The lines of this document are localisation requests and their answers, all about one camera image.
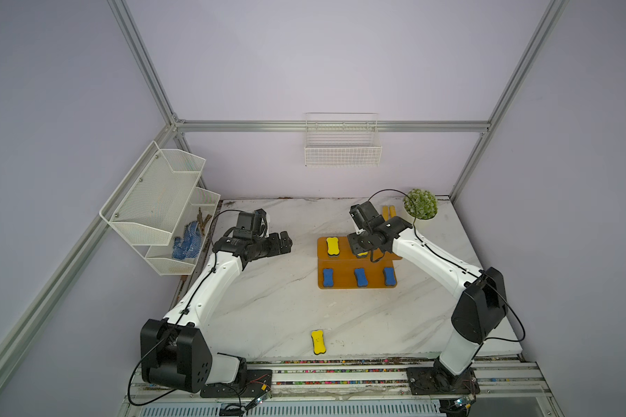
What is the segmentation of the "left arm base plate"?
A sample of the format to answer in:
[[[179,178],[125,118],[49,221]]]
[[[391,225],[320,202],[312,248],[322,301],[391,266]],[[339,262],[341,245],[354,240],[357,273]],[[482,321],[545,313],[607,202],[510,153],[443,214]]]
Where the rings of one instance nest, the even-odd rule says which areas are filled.
[[[252,400],[271,389],[272,377],[272,370],[248,369],[240,371],[234,382],[204,386],[199,395],[206,399]]]

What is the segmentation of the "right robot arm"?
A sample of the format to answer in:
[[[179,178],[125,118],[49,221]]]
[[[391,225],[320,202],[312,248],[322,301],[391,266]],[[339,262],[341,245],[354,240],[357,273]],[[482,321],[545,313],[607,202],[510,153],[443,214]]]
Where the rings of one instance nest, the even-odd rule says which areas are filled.
[[[355,255],[380,250],[397,255],[435,279],[457,302],[450,318],[453,331],[436,359],[438,371],[449,378],[462,375],[491,332],[508,314],[503,275],[481,269],[443,250],[400,217],[356,221],[348,235]]]

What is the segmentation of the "yellow eraser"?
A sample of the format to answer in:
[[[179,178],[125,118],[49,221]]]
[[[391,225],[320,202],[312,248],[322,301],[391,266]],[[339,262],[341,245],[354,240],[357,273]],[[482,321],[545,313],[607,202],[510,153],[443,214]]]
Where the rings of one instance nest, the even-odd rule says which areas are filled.
[[[333,256],[340,255],[340,245],[339,245],[339,239],[337,237],[327,237],[326,245],[327,245],[328,256],[333,257]]]

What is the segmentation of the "blue eraser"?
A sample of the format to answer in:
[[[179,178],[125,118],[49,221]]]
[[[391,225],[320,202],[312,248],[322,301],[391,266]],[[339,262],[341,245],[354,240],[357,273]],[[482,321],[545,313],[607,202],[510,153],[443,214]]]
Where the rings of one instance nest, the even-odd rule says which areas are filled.
[[[324,288],[334,287],[334,270],[333,269],[323,269],[323,287]]]
[[[392,267],[384,268],[384,285],[388,288],[396,287],[396,274]]]
[[[355,269],[354,276],[356,278],[356,286],[358,286],[358,288],[367,288],[369,286],[364,269]]]

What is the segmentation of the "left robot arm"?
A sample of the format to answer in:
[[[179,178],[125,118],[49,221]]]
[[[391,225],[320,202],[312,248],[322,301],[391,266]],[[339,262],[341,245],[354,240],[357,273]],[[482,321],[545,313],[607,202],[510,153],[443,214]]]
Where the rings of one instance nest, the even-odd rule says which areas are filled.
[[[231,283],[250,262],[291,252],[287,232],[239,239],[224,236],[201,277],[182,300],[160,320],[150,319],[140,332],[141,375],[145,382],[198,393],[208,385],[243,386],[243,357],[214,353],[203,328]]]

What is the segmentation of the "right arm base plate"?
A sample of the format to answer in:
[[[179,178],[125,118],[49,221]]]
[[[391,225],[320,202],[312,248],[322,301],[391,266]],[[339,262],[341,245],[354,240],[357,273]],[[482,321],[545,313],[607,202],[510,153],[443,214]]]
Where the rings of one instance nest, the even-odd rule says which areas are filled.
[[[467,368],[461,375],[450,375],[445,368],[407,368],[406,377],[413,395],[480,393],[472,368]]]

